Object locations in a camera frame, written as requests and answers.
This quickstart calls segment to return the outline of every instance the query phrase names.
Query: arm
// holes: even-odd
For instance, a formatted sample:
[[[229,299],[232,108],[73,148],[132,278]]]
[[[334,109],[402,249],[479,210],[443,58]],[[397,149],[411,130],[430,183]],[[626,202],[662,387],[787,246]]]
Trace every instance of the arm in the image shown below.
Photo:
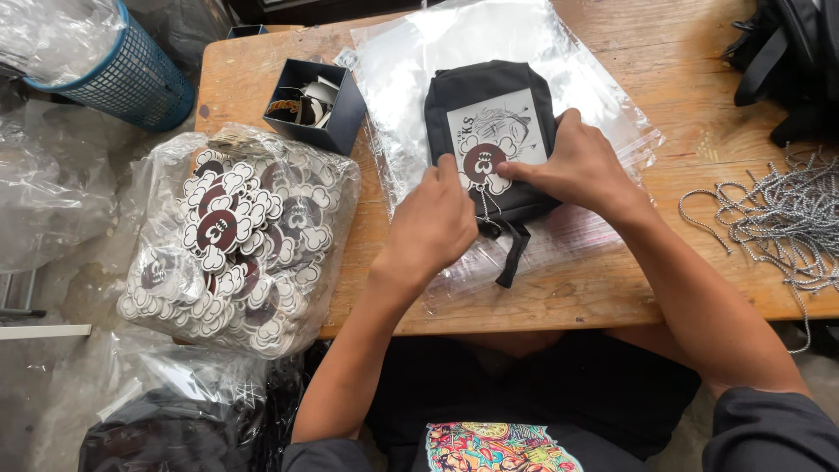
[[[733,386],[809,395],[792,357],[757,310],[669,226],[599,129],[569,109],[543,165],[508,162],[507,178],[601,215],[632,251],[674,338],[719,397]]]
[[[294,421],[293,443],[357,438],[376,393],[384,353],[405,311],[477,236],[475,204],[443,155],[396,208],[350,316],[315,372]]]

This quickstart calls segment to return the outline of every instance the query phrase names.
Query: black shirt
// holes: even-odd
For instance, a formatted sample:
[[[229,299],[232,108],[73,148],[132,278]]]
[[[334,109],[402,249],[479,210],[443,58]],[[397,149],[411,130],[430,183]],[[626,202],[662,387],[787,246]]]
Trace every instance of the black shirt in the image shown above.
[[[430,424],[411,472],[597,472],[646,470],[642,461],[571,424]],[[702,455],[708,472],[839,471],[839,428],[809,398],[750,388],[725,392]],[[283,472],[372,470],[358,441],[288,447]]]

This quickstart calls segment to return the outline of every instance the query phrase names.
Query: pile of cords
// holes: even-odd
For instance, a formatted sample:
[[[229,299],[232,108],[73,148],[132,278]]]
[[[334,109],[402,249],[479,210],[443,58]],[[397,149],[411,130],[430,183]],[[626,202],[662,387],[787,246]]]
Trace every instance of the pile of cords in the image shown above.
[[[819,290],[831,286],[839,291],[839,156],[827,159],[821,147],[816,152],[790,153],[789,144],[785,151],[787,173],[781,174],[769,163],[771,173],[758,180],[747,170],[752,189],[723,182],[716,184],[716,191],[689,191],[679,200],[679,211],[688,221],[711,231],[731,254],[720,235],[687,216],[682,205],[697,193],[714,197],[720,204],[717,221],[728,226],[728,238],[741,244],[753,260],[769,262],[784,272],[784,283],[792,287],[804,313],[807,344],[789,352],[797,354],[810,347],[810,317],[800,292],[818,295]],[[807,153],[809,159],[799,157]],[[726,189],[731,187],[745,192],[745,196],[730,197]],[[723,213],[738,216],[731,222],[722,218]]]

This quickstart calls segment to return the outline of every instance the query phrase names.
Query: wooden table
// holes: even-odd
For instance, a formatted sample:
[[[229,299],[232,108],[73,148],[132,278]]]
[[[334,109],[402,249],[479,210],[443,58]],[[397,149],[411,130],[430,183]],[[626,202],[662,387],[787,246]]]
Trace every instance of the wooden table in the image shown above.
[[[733,282],[767,319],[796,319],[801,311],[783,276],[755,264],[745,251],[727,255],[704,229],[684,221],[677,202],[689,190],[715,182],[748,182],[746,169],[784,168],[769,132],[785,113],[771,103],[735,108],[740,73],[719,59],[738,37],[730,23],[754,10],[743,0],[555,1],[559,15],[591,50],[667,141],[658,161],[643,172],[644,184],[664,219]],[[262,128],[262,112],[286,58],[329,61],[349,30],[397,18],[401,13],[318,28],[296,29],[212,43],[204,55],[196,131],[216,132],[233,121]],[[321,335],[335,336],[382,248],[388,217],[372,154],[360,131],[352,151],[362,169],[362,195],[344,253],[341,278]],[[716,205],[696,197],[687,210],[712,221]],[[804,295],[813,317],[839,314],[839,296],[825,290]],[[492,286],[428,313],[415,303],[398,334],[480,333],[558,328],[599,328],[659,323],[653,292],[629,251],[622,247],[516,277],[513,289]]]

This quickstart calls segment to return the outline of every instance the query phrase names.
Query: bag strap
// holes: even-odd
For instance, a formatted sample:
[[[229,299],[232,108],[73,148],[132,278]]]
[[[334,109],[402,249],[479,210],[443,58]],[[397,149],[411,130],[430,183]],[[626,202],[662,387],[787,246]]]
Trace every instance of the bag strap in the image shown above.
[[[745,107],[766,98],[766,91],[762,90],[761,86],[766,81],[766,76],[786,52],[788,45],[784,29],[776,29],[743,73],[740,85],[734,93],[734,104],[736,106]]]
[[[495,283],[504,288],[510,288],[513,286],[513,277],[516,275],[516,270],[519,269],[519,259],[521,259],[524,250],[527,249],[527,243],[530,241],[530,231],[521,223],[512,224],[507,221],[504,223],[507,224],[510,234],[513,235],[513,246],[507,253],[504,270],[501,271],[501,275],[498,276]]]

